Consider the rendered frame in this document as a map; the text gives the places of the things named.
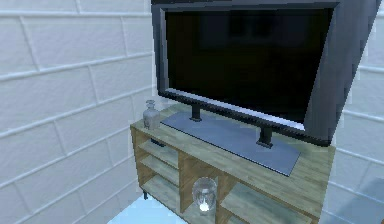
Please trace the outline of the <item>wooden television stand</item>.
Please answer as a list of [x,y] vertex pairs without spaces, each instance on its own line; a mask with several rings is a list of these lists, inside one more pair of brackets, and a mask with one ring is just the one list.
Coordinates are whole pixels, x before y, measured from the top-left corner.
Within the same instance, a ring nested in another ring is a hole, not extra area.
[[[319,223],[332,146],[277,134],[300,152],[291,174],[284,176],[166,125],[148,130],[139,120],[130,129],[139,186],[188,224]],[[216,206],[207,215],[193,204],[192,187],[201,177],[217,181]]]

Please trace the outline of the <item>clear glass vase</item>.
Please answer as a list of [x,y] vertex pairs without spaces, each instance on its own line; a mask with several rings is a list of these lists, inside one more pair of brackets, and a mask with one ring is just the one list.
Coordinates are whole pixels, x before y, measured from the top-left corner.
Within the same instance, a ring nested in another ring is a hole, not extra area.
[[216,206],[217,184],[208,177],[199,178],[192,187],[193,202],[201,213],[213,211]]

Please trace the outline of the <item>clear glass bottle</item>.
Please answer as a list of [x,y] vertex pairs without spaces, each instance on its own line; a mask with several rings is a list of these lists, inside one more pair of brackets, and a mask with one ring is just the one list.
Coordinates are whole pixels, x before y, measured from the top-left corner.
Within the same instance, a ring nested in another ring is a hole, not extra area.
[[144,127],[154,130],[160,126],[160,112],[155,109],[155,101],[146,101],[147,109],[143,112]]

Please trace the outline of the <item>black television set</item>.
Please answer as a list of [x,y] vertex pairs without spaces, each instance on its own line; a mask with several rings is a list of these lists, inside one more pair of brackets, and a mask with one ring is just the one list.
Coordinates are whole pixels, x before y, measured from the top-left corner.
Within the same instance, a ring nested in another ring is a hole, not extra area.
[[151,0],[164,124],[288,176],[331,144],[382,0]]

